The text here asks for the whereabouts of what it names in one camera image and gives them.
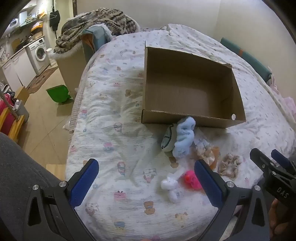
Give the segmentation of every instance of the screw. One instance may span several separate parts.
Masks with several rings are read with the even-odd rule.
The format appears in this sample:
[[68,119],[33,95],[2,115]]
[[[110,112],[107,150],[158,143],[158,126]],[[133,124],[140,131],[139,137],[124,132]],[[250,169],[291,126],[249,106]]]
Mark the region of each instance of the screw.
[[61,181],[60,183],[59,183],[59,186],[61,187],[61,188],[63,188],[64,186],[66,186],[67,185],[67,182],[66,181]]
[[255,188],[256,191],[260,191],[261,190],[261,188],[258,185],[255,185],[254,188]]
[[39,185],[37,184],[33,186],[33,190],[37,190],[38,188],[39,188]]
[[227,182],[226,185],[230,188],[233,188],[234,187],[234,183],[233,182]]

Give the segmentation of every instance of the bed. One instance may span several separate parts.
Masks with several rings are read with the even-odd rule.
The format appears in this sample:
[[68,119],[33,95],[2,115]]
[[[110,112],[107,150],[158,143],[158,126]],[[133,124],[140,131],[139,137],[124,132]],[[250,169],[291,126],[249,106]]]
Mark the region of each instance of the bed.
[[[160,147],[167,125],[141,124],[145,42],[232,64],[247,122],[227,129],[200,129],[220,147],[221,156],[240,155],[237,186],[250,188],[262,175],[250,160],[252,148],[270,157],[273,149],[290,156],[296,146],[291,113],[246,61],[219,42],[175,24],[118,36],[86,66],[71,116],[66,179],[90,158],[100,165],[99,175],[76,208],[97,240],[189,240],[202,233],[217,211],[201,191],[185,189],[181,202],[172,204],[160,188],[176,165]],[[182,161],[191,165],[194,160],[178,160],[179,166]]]

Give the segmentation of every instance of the hanging black cloth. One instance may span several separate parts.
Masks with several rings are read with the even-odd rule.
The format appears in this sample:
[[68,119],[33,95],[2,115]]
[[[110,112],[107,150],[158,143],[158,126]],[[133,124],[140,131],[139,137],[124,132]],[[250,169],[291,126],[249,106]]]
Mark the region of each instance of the hanging black cloth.
[[59,15],[59,11],[51,12],[49,15],[49,26],[52,27],[52,30],[55,32],[57,37],[57,27],[59,25],[59,21],[61,20],[61,17]]

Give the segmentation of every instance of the open cardboard box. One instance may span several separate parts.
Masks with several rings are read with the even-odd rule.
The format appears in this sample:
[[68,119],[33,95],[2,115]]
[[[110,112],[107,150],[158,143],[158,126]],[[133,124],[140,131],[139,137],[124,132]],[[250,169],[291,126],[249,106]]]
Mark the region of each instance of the open cardboard box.
[[171,124],[188,115],[196,126],[226,128],[245,122],[231,68],[190,53],[145,47],[141,122]]

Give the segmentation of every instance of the kitchen cabinet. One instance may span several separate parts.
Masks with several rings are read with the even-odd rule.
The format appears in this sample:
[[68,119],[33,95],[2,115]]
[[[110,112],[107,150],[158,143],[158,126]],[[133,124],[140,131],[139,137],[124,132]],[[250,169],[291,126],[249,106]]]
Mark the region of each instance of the kitchen cabinet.
[[25,48],[12,57],[12,64],[19,80],[23,86],[27,88],[31,81],[35,78],[36,72],[33,69]]
[[11,59],[7,61],[5,65],[3,65],[2,71],[12,91],[16,92],[20,87],[22,87],[22,83],[17,76]]

